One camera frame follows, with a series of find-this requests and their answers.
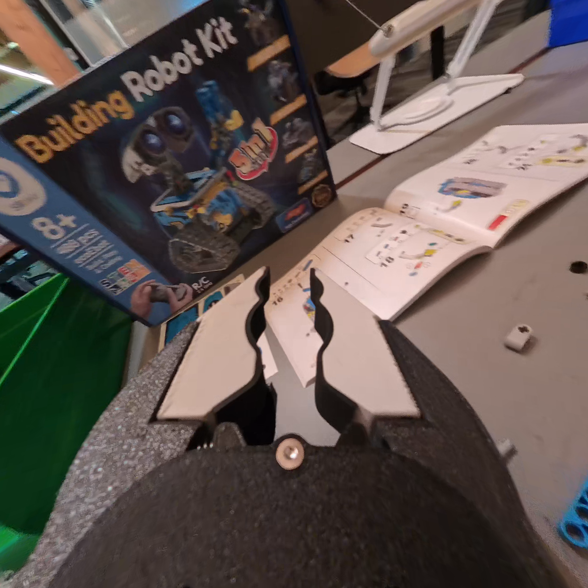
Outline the tilted wooden board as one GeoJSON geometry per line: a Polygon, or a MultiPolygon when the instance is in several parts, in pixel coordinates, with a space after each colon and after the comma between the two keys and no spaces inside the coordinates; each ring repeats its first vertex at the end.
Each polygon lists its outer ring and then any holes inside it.
{"type": "Polygon", "coordinates": [[[325,68],[325,72],[339,79],[351,79],[358,77],[377,67],[381,59],[374,57],[369,48],[369,42],[365,42],[341,59],[325,68]]]}

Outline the blue sticker sheet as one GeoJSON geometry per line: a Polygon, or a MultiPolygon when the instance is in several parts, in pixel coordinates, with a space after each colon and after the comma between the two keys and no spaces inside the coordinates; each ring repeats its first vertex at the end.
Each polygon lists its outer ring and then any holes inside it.
{"type": "MultiPolygon", "coordinates": [[[[165,322],[159,329],[157,352],[161,352],[184,328],[191,323],[197,322],[207,310],[226,298],[244,281],[245,276],[243,274],[234,277],[220,288],[207,293],[202,299],[193,301],[181,313],[165,322]]],[[[278,373],[278,368],[266,333],[260,336],[258,347],[261,350],[265,378],[270,379],[278,373]]]]}

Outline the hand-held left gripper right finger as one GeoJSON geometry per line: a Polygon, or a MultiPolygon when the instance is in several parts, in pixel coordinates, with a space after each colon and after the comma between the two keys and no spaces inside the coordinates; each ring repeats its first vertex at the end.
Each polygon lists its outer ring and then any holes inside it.
{"type": "Polygon", "coordinates": [[[384,427],[421,424],[421,409],[380,319],[322,270],[311,271],[316,356],[315,405],[336,443],[375,443],[384,427]]]}

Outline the green plastic bin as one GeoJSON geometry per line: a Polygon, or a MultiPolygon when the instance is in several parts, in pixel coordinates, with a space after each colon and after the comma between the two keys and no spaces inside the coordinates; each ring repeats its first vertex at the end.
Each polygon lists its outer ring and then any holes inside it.
{"type": "Polygon", "coordinates": [[[34,550],[77,451],[118,394],[131,328],[63,275],[1,311],[1,572],[34,550]]]}

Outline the light grey connector brick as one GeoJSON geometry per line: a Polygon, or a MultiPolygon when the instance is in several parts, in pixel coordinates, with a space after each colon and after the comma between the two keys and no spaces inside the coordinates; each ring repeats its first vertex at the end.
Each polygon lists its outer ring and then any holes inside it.
{"type": "Polygon", "coordinates": [[[526,324],[514,326],[503,339],[504,346],[514,352],[523,352],[533,341],[533,329],[526,324]]]}

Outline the blue five-hole beam brick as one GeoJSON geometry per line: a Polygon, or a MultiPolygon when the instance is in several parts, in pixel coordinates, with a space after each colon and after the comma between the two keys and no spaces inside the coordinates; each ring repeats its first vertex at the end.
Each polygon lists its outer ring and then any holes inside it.
{"type": "Polygon", "coordinates": [[[587,479],[580,485],[557,528],[568,545],[587,553],[587,479]]]}

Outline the instruction booklet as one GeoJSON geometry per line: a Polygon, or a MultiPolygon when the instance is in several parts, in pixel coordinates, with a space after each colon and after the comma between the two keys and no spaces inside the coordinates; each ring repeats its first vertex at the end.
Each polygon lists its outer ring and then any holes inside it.
{"type": "Polygon", "coordinates": [[[315,380],[311,270],[379,319],[397,319],[450,270],[495,249],[535,209],[587,179],[587,123],[499,126],[354,213],[274,283],[266,320],[301,385],[315,380]]]}

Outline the black office chair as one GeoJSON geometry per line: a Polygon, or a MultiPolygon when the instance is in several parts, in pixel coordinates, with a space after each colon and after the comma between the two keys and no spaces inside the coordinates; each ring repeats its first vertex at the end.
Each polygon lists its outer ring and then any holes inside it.
{"type": "Polygon", "coordinates": [[[366,80],[370,74],[371,70],[355,77],[336,77],[326,70],[314,74],[313,82],[317,95],[327,96],[335,93],[340,98],[352,96],[355,100],[353,114],[334,129],[333,133],[338,134],[346,127],[350,127],[352,132],[356,132],[365,124],[365,120],[369,120],[370,107],[362,104],[361,97],[368,92],[366,80]]]}

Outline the blue plastic bin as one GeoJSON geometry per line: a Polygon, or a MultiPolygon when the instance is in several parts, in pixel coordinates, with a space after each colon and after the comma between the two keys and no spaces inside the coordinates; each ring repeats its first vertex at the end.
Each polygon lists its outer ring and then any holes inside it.
{"type": "Polygon", "coordinates": [[[587,1],[550,1],[548,48],[587,41],[587,1]]]}

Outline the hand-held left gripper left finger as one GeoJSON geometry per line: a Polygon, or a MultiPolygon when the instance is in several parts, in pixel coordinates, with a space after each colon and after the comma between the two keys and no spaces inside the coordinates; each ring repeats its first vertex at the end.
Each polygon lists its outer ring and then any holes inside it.
{"type": "Polygon", "coordinates": [[[261,410],[266,381],[258,342],[266,330],[270,269],[260,268],[206,311],[159,406],[158,421],[205,422],[246,394],[247,422],[261,410]]]}

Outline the blue toy set box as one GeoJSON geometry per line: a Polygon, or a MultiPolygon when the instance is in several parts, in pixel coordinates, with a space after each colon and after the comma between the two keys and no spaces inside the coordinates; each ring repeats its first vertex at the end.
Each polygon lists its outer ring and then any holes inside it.
{"type": "Polygon", "coordinates": [[[148,326],[335,198],[286,1],[205,1],[1,123],[1,233],[148,326]]]}

